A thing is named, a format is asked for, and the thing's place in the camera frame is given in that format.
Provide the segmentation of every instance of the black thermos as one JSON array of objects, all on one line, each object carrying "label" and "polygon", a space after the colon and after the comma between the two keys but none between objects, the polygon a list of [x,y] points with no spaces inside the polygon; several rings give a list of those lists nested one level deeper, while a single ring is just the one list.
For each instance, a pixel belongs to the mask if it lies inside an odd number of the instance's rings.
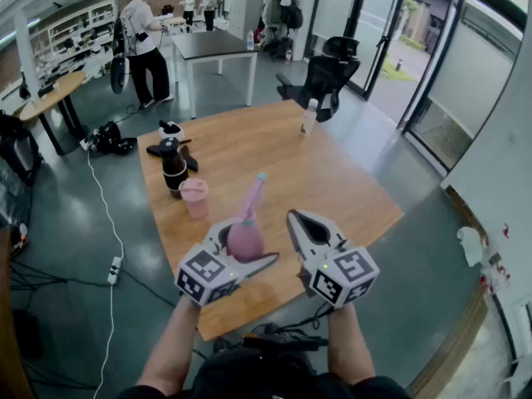
[{"label": "black thermos", "polygon": [[181,182],[189,177],[186,162],[180,151],[180,142],[169,137],[159,143],[160,157],[163,160],[163,174],[170,193],[175,198],[181,198],[179,187]]}]

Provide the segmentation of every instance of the white cable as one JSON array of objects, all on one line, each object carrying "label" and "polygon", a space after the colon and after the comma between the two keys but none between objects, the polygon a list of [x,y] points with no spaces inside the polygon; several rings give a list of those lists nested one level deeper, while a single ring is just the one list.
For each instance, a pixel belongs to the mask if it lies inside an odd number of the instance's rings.
[{"label": "white cable", "polygon": [[94,392],[94,396],[92,399],[96,399],[96,395],[98,394],[100,387],[103,384],[103,369],[106,367],[107,358],[109,357],[109,345],[111,344],[111,338],[113,337],[113,332],[115,331],[115,320],[113,318],[113,286],[111,285],[111,333],[109,334],[109,338],[107,339],[107,346],[106,346],[106,358],[103,360],[103,364],[101,365],[101,371],[100,371],[100,386],[96,389]]},{"label": "white cable", "polygon": [[111,224],[113,225],[113,234],[115,234],[115,237],[116,237],[116,239],[118,239],[118,242],[120,243],[120,246],[121,246],[122,255],[120,256],[120,259],[122,260],[122,259],[124,258],[124,243],[123,243],[122,240],[119,238],[119,236],[116,234],[116,230],[115,230],[115,222],[113,221],[113,219],[111,218],[111,215],[109,214],[109,207],[107,206],[106,199],[103,197],[103,188],[101,187],[100,182],[99,182],[98,179],[96,178],[96,176],[95,176],[95,174],[94,174],[94,169],[92,168],[92,165],[91,165],[91,153],[90,153],[90,152],[87,152],[87,153],[86,153],[86,162],[87,162],[87,164],[89,165],[89,167],[91,167],[92,177],[94,178],[94,180],[96,181],[96,183],[97,183],[98,186],[100,187],[101,200],[103,201],[103,204],[106,205],[107,217],[109,218]]}]

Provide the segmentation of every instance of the power strip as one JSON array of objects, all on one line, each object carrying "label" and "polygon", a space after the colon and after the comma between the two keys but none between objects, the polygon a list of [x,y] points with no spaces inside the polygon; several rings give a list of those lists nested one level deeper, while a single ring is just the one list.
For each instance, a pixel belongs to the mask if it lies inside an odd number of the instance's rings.
[{"label": "power strip", "polygon": [[107,277],[107,282],[111,285],[115,285],[118,281],[118,273],[120,272],[121,265],[122,259],[120,257],[114,257],[111,268],[109,269],[109,276]]}]

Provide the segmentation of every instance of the pink bottle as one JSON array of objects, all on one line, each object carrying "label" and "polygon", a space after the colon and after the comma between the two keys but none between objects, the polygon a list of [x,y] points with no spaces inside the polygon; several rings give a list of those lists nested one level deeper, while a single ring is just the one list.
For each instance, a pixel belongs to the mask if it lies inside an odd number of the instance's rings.
[{"label": "pink bottle", "polygon": [[257,222],[254,206],[260,199],[266,175],[260,173],[254,181],[227,237],[227,250],[241,263],[264,254],[264,237]]}]

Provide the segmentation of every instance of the person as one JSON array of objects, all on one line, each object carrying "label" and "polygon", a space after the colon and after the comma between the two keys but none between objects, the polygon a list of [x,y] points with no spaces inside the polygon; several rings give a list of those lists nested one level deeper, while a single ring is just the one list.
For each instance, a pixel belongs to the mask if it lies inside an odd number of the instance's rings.
[{"label": "person", "polygon": [[182,2],[180,2],[180,5],[185,6],[183,18],[186,20],[187,24],[186,31],[190,32],[190,27],[192,27],[192,21],[194,19],[194,9],[196,7],[196,0],[183,0]]},{"label": "person", "polygon": [[[147,33],[167,31],[168,28],[155,21],[148,0],[131,0],[121,13],[126,31],[127,58],[130,73],[135,84],[140,108],[145,109],[156,101],[171,101],[170,82],[166,61]],[[146,69],[153,77],[153,96],[146,84]]]},{"label": "person", "polygon": [[203,14],[205,16],[205,25],[207,26],[207,31],[213,31],[214,29],[214,12],[218,7],[218,2],[216,0],[203,0],[200,7],[203,8]]},{"label": "person", "polygon": [[277,358],[262,358],[254,349],[230,348],[208,358],[192,390],[184,391],[199,318],[200,306],[184,295],[136,385],[124,390],[119,399],[409,397],[392,379],[376,377],[352,304],[328,316],[327,374],[314,375],[300,352],[278,352]]}]

